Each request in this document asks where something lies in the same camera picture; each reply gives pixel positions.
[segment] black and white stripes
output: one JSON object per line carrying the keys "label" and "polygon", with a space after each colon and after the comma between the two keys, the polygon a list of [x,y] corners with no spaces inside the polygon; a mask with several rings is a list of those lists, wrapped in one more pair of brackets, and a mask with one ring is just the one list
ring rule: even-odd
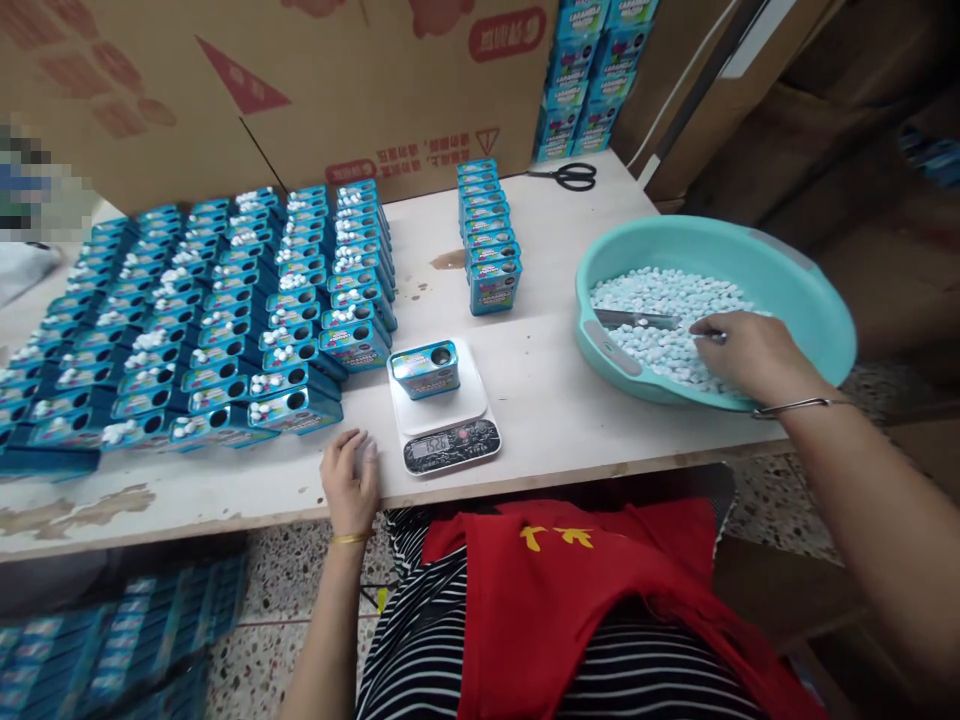
{"label": "black and white stripes", "polygon": [[[403,579],[377,624],[356,716],[455,717],[467,617],[466,548],[419,567],[429,522],[423,511],[391,513],[388,522]],[[702,640],[631,601],[617,606],[591,639],[557,717],[766,715]]]}

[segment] scissors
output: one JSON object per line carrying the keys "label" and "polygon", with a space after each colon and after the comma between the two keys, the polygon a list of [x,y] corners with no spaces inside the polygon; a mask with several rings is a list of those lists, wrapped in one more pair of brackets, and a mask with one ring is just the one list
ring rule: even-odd
{"label": "scissors", "polygon": [[586,192],[597,185],[597,169],[587,163],[567,163],[549,173],[527,171],[530,177],[549,177],[557,181],[564,190]]}

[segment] person's right hand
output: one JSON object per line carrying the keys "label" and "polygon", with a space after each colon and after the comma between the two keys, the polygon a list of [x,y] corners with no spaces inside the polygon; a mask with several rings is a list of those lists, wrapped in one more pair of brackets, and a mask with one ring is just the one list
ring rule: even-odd
{"label": "person's right hand", "polygon": [[380,479],[377,444],[371,442],[363,453],[363,469],[357,477],[354,469],[357,448],[367,439],[367,431],[340,433],[323,451],[320,482],[330,506],[334,535],[366,535],[380,505]]}
{"label": "person's right hand", "polygon": [[[761,405],[773,407],[838,392],[817,372],[780,320],[750,312],[718,313],[690,326],[710,371]],[[723,343],[709,337],[726,335]]]}

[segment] teal plastic basin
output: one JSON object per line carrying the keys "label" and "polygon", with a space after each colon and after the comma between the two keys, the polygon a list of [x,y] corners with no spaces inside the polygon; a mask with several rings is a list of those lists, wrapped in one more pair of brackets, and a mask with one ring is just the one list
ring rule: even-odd
{"label": "teal plastic basin", "polygon": [[577,344],[590,366],[626,393],[652,402],[692,402],[739,412],[756,407],[744,398],[700,392],[660,377],[610,339],[590,305],[590,289],[601,280],[647,265],[736,283],[758,309],[783,320],[800,349],[833,385],[843,382],[853,367],[857,340],[850,312],[812,260],[759,230],[668,215],[635,220],[608,232],[577,268]]}

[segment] red shirt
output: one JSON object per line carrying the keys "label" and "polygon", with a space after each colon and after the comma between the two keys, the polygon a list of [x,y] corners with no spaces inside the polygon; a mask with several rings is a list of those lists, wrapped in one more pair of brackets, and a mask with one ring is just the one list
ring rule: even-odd
{"label": "red shirt", "polygon": [[710,645],[771,718],[827,720],[760,631],[711,592],[709,501],[588,513],[534,500],[498,510],[435,522],[424,543],[424,563],[467,545],[459,719],[552,718],[604,616],[639,595]]}

